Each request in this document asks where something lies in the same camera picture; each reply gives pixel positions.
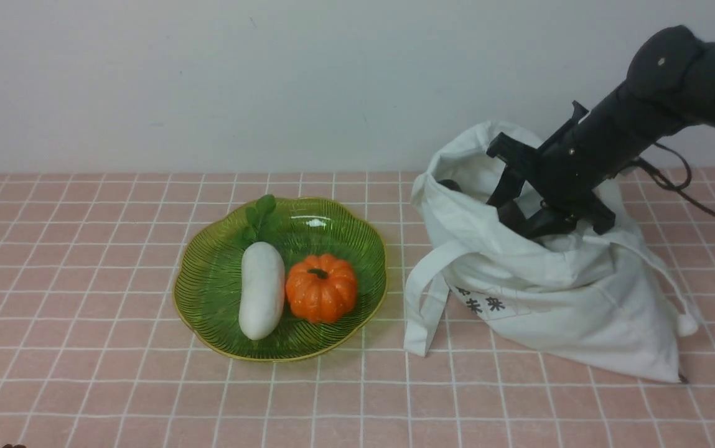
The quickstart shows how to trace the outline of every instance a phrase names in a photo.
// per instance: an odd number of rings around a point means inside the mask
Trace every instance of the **orange pumpkin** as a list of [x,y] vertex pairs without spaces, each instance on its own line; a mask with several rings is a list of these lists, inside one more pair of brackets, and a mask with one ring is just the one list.
[[296,317],[332,324],[354,309],[357,276],[346,260],[309,255],[288,272],[286,298]]

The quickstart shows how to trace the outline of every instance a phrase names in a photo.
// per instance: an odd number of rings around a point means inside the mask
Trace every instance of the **drawstring bag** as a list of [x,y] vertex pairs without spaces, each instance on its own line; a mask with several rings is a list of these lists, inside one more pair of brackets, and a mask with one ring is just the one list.
[[[542,143],[516,125],[488,121],[438,151],[415,179],[411,203],[434,249],[406,280],[405,350],[425,357],[451,292],[497,334],[530,349],[680,382],[676,338],[698,331],[696,311],[664,261],[645,246],[616,182],[596,190],[617,216],[604,235],[579,222],[568,235],[522,238],[486,204],[505,167],[485,153],[499,133],[532,147]],[[437,182],[443,179],[456,181],[462,192]],[[540,199],[525,184],[517,203],[530,216]],[[683,310],[665,297],[655,273],[664,275]]]

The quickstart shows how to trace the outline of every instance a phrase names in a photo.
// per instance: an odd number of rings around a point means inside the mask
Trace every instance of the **black robotic arm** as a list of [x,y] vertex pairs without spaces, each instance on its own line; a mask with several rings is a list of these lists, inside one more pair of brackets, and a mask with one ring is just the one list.
[[[662,137],[700,124],[715,128],[715,42],[702,42],[685,26],[662,29],[592,111],[573,106],[571,119],[537,148],[505,134],[488,146],[487,155],[504,161],[505,170],[487,203],[525,238],[573,231],[579,219],[602,235],[615,216],[594,188],[638,165],[639,155]],[[514,202],[524,182],[543,198],[530,218]]]

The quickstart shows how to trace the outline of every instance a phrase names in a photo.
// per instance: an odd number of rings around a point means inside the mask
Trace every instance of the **green glass plate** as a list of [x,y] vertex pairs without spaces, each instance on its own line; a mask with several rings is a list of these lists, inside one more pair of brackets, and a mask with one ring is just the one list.
[[238,326],[241,256],[249,240],[250,202],[196,235],[175,279],[175,306],[181,320],[203,343],[229,357],[255,361],[303,360],[320,355],[354,335],[385,300],[388,255],[380,234],[337,202],[323,198],[276,198],[275,231],[260,239],[272,244],[290,268],[309,254],[331,253],[352,264],[359,281],[357,305],[334,324],[310,324],[291,314],[272,334],[252,341]]

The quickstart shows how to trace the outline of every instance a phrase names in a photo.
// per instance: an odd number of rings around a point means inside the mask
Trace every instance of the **table surface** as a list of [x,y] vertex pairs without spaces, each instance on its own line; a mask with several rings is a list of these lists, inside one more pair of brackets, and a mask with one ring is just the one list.
[[[429,251],[415,175],[0,175],[0,447],[715,447],[714,218],[620,181],[703,314],[679,342],[690,386],[529,351],[455,301],[419,358],[402,350],[405,273]],[[715,208],[715,168],[688,191]],[[337,199],[389,244],[383,308],[313,360],[230,360],[173,306],[184,243],[266,192]]]

